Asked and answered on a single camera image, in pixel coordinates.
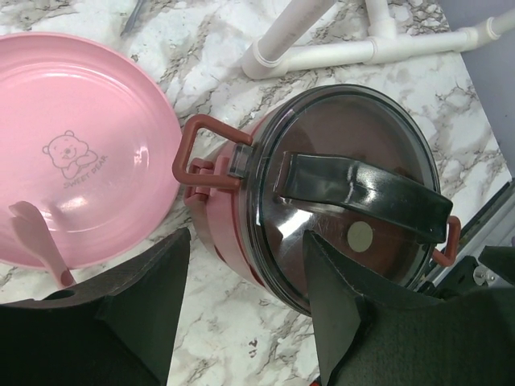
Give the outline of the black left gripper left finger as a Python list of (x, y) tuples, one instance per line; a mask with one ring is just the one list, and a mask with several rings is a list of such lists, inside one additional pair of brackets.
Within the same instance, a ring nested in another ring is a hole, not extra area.
[(87, 281), (2, 305), (2, 384), (166, 384), (190, 243), (181, 228)]

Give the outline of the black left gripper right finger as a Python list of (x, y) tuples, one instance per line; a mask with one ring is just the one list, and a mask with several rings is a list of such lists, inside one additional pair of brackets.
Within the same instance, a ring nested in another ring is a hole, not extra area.
[(511, 385), (514, 290), (441, 300), (376, 274), (314, 232), (303, 259), (324, 385)]

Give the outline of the pink food tongs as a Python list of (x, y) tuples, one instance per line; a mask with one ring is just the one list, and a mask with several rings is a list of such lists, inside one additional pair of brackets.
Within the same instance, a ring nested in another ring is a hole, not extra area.
[(9, 210), (13, 215), (10, 226), (21, 247), (43, 264), (59, 289), (75, 285), (39, 209), (27, 201), (19, 201), (10, 205)]

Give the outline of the dark red steel lunch pot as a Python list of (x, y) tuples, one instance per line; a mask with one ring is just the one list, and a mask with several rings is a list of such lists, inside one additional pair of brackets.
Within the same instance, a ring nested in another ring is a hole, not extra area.
[(307, 299), (290, 291), (287, 286), (284, 287), (272, 274), (260, 272), (252, 262), (248, 261), (245, 252), (238, 245), (224, 245), (220, 248), (214, 246), (214, 252), (240, 277), (272, 294), (292, 310), (311, 317), (311, 308)]

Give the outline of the pink food plate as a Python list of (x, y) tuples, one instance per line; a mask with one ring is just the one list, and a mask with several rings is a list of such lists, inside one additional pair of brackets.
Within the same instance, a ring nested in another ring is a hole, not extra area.
[(12, 204), (45, 219), (72, 269), (146, 239), (179, 184), (173, 108), (133, 60), (55, 33), (1, 38), (1, 260), (37, 269), (9, 227)]

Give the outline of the transparent grey pot lid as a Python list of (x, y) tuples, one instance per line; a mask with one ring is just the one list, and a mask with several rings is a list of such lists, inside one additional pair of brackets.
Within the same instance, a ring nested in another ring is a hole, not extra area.
[(207, 250), (310, 314), (303, 235), (407, 289), (455, 263), (461, 224), (415, 120), (357, 84), (308, 89), (236, 129), (198, 114), (172, 165)]

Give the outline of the dark pink round lid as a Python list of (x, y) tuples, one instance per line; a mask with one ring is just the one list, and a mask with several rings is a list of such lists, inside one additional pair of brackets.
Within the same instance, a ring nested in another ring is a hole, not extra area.
[(282, 203), (274, 183), (286, 151), (342, 155), (421, 182), (420, 158), (392, 118), (358, 108), (342, 119), (334, 113), (300, 117), (272, 153), (262, 194), (263, 220), (278, 269), (302, 295), (307, 294), (302, 258), (305, 230), (319, 233), (346, 256), (392, 281), (404, 282), (413, 275), (423, 252), (411, 232), (354, 211), (320, 214)]

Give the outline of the pink steel lunch pot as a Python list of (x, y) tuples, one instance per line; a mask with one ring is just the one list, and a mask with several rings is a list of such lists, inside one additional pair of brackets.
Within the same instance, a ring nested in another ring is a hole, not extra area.
[(229, 158), (220, 151), (213, 160), (190, 158), (197, 132), (207, 129), (229, 142), (250, 146), (251, 135), (233, 128), (208, 115), (190, 118), (172, 164), (175, 179), (186, 187), (184, 202), (190, 208), (198, 237), (206, 249), (221, 260), (240, 260), (233, 196), (241, 187), (241, 180), (229, 175)]

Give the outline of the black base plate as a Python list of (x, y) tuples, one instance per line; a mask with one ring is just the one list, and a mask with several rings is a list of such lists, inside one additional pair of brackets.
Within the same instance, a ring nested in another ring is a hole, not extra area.
[(479, 261), (486, 247), (514, 246), (514, 181), (506, 183), (462, 228), (456, 263), (442, 268), (434, 263), (418, 286), (421, 294), (452, 298), (470, 290), (509, 283)]

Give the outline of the white pipe frame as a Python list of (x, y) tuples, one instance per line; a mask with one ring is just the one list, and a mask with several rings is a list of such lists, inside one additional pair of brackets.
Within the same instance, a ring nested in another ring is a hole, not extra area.
[(288, 72), (350, 64), (387, 64), (444, 52), (473, 51), (498, 40), (514, 28), (514, 10), (490, 17), (472, 27), (429, 35), (397, 32), (386, 1), (367, 1), (368, 36), (306, 47), (294, 44), (334, 1), (291, 1), (268, 31), (241, 58), (243, 72), (253, 80), (285, 76)]

